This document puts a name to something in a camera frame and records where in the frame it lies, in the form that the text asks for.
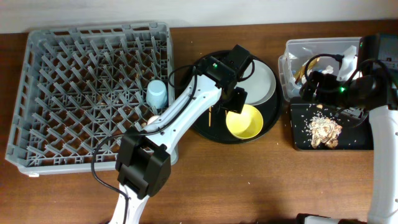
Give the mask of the pale green plate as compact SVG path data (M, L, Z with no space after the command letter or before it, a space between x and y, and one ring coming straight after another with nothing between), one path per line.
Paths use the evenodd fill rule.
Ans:
M248 94L245 104L260 105L271 98L276 89L274 72L263 62L253 60L254 73L245 81L238 82L237 87L243 88Z

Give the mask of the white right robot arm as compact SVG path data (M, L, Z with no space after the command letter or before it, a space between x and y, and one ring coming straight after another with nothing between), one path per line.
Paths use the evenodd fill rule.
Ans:
M397 36L367 35L359 40L356 68L349 78L305 72L300 97L368 114L373 135L373 196L368 223L397 223Z

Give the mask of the blue plastic cup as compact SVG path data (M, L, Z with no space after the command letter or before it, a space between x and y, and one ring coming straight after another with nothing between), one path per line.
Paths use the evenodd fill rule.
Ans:
M146 102L150 107L163 109L167 104L167 87L161 80L153 80L147 86Z

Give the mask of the wooden chopstick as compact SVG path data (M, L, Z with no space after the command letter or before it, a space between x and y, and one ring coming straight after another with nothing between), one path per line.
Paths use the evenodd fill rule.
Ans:
M212 107L208 109L208 126L211 127Z

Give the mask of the pink plastic cup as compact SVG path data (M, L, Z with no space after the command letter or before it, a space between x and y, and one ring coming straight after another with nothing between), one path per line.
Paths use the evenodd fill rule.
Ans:
M152 124L154 121L156 121L160 116L159 115L153 115L150 117L147 121L147 125Z

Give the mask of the yellow bowl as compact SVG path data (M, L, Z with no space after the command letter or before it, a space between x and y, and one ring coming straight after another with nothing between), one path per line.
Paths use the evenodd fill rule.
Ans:
M226 127L238 139L257 136L264 125L261 112L254 106L244 105L241 113L229 111L226 114Z

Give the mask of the food scraps pile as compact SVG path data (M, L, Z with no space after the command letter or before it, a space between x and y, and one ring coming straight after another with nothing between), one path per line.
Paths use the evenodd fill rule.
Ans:
M308 125L311 134L311 146L316 149L320 144L324 144L329 149L334 149L338 145L338 136L343 129L327 117L314 116Z

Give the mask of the gold snack wrapper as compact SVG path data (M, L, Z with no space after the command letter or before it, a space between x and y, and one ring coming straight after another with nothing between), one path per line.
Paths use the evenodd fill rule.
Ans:
M314 60L312 60L307 68L307 71L309 72L318 62L319 62L320 58L316 58ZM305 66L308 62L305 62L302 66L302 68L300 68L294 75L295 78L295 84L298 84L302 78L304 77L304 71L305 71Z

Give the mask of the white tissue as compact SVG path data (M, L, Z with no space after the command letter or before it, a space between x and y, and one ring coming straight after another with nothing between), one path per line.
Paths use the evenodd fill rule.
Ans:
M326 69L324 69L324 70L321 71L321 73L322 73L322 74L332 74L332 73L333 73L333 67L330 66L330 65L328 65L328 66L326 67Z

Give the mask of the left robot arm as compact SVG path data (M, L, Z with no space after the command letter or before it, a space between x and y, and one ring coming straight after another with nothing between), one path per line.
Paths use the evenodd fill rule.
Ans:
M247 93L237 83L253 65L253 56L240 45L221 59L202 58L191 66L192 78L182 94L155 121L122 135L116 160L119 198L111 223L139 222L148 199L170 177L177 143L206 110L216 106L242 112Z

